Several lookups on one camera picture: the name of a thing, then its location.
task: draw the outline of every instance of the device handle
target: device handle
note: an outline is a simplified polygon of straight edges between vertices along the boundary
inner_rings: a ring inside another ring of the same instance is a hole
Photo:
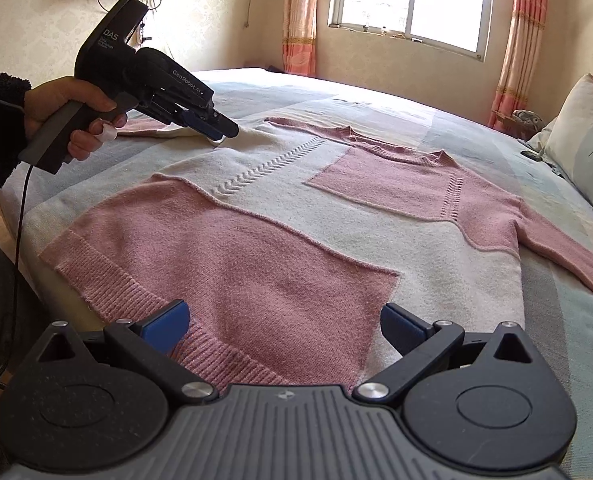
[[[55,111],[39,128],[29,145],[20,152],[23,162],[56,174],[61,165],[70,162],[67,145],[75,130],[87,130],[95,119],[112,120],[117,115],[132,110],[138,99],[127,92],[120,92],[115,98],[116,108],[110,112],[97,112],[78,101],[69,101]]]

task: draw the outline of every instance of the white pillow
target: white pillow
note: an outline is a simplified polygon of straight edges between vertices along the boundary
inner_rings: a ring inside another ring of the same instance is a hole
[[[593,205],[593,80],[583,76],[568,95],[545,145],[573,184]]]
[[[545,148],[545,144],[547,140],[550,138],[550,134],[552,133],[552,129],[555,127],[555,123],[557,122],[557,118],[555,117],[552,119],[548,125],[543,128],[539,133],[537,133],[534,137],[532,137],[528,142],[527,145],[531,147],[536,152],[541,152],[543,148]]]

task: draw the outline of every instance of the window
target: window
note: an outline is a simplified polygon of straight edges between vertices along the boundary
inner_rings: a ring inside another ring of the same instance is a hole
[[[334,0],[331,27],[388,31],[483,59],[492,0]]]

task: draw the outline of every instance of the window sill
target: window sill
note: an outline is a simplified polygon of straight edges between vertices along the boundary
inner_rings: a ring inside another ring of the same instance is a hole
[[[371,34],[372,36],[379,36],[381,38],[389,38],[392,40],[406,40],[406,41],[410,41],[412,43],[418,43],[418,44],[431,46],[433,48],[443,50],[445,52],[457,54],[458,56],[469,57],[476,61],[483,62],[485,60],[485,56],[482,56],[481,54],[477,54],[476,52],[470,52],[469,50],[465,50],[465,49],[459,48],[457,46],[452,46],[452,45],[448,45],[446,43],[441,43],[440,41],[428,40],[427,38],[408,37],[403,32],[397,32],[395,30],[380,30],[376,27],[363,27],[361,25],[353,25],[353,24],[348,24],[348,23],[329,23],[328,28],[338,28],[339,30],[347,30],[349,32],[359,32],[362,34]]]

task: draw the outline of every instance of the curtain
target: curtain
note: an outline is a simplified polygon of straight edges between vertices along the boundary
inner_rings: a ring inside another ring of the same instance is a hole
[[[283,67],[290,74],[315,75],[317,0],[284,0]]]
[[[488,126],[502,131],[495,112],[510,116],[525,108],[545,29],[547,0],[514,0],[510,37],[503,61],[501,79]]]

